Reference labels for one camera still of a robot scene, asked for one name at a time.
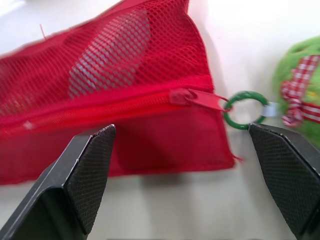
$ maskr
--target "zipper teeth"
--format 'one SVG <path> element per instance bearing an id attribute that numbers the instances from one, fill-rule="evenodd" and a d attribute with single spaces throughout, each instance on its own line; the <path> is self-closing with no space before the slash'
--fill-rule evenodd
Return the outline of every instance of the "zipper teeth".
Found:
<path id="1" fill-rule="evenodd" d="M 12 126 L 8 126 L 7 129 L 3 129 L 1 134 L 15 134 L 22 131 L 30 130 L 33 128 L 43 128 L 48 126 L 57 126 L 63 124 L 72 124 L 83 120 L 92 122 L 93 119 L 100 120 L 101 118 L 116 117 L 121 114 L 130 113 L 134 110 L 143 110 L 156 105 L 169 104 L 169 93 L 162 92 L 155 96 L 143 96 L 138 99 L 124 100 L 119 103 L 106 103 L 99 106 L 91 106 L 81 109 L 67 110 L 64 112 L 56 113 L 52 116 L 36 117 L 33 120 L 16 123 Z"/>

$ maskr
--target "red mesh bag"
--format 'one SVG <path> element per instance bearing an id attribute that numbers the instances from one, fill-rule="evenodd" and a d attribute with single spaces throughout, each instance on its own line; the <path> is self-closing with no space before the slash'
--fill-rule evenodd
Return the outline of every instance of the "red mesh bag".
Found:
<path id="1" fill-rule="evenodd" d="M 110 176 L 233 167 L 187 0 L 125 0 L 0 59 L 0 184 L 36 179 L 115 124 Z"/>

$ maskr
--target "textured rubber pad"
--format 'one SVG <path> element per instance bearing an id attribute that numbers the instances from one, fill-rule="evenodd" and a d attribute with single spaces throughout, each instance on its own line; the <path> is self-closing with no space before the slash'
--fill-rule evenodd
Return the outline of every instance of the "textured rubber pad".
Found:
<path id="1" fill-rule="evenodd" d="M 113 127 L 99 131 L 67 182 L 67 192 L 86 234 L 92 230 L 105 191 L 115 135 Z"/>
<path id="2" fill-rule="evenodd" d="M 259 125 L 251 125 L 249 133 L 265 183 L 299 239 L 320 202 L 319 176 L 283 134 Z"/>

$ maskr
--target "red gingham ribbon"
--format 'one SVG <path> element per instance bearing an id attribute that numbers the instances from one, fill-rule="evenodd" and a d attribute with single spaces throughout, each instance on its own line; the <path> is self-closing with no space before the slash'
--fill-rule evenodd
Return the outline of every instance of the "red gingham ribbon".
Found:
<path id="1" fill-rule="evenodd" d="M 282 116 L 284 125 L 297 127 L 302 123 L 304 118 L 314 122 L 320 120 L 320 107 L 302 102 L 309 81 L 319 62 L 320 55 L 301 58 L 297 68 L 292 70 L 291 81 L 284 81 L 282 83 L 281 95 L 289 103 L 287 113 Z"/>

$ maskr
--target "white background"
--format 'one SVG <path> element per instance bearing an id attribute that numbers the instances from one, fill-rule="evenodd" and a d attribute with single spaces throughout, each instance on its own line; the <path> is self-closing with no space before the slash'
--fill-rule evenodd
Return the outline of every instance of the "white background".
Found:
<path id="1" fill-rule="evenodd" d="M 0 0 L 0 54 L 66 29 L 118 0 Z M 207 48 L 216 93 L 253 90 L 274 100 L 273 70 L 294 43 L 320 34 L 318 0 L 191 0 L 189 14 Z M 234 119 L 260 114 L 238 104 Z M 269 119 L 281 125 L 278 119 Z M 89 239 L 295 239 L 264 184 L 247 132 L 227 128 L 235 169 L 110 178 Z M 0 227 L 31 183 L 0 187 Z"/>

